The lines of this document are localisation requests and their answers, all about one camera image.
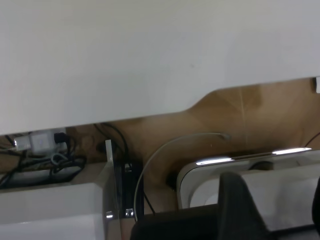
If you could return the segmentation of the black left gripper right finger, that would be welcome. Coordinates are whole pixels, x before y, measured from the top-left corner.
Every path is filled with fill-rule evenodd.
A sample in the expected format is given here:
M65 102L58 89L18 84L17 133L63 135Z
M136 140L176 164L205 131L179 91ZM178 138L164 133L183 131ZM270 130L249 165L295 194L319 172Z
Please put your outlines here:
M317 186L314 193L312 202L312 221L315 227L320 226L320 178L318 179Z

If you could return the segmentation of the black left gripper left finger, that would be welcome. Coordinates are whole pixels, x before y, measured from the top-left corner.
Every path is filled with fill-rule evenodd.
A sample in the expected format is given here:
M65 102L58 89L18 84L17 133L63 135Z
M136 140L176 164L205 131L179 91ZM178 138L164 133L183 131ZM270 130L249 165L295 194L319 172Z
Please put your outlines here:
M220 240L271 240L244 179L234 173L220 175L218 189L218 238Z

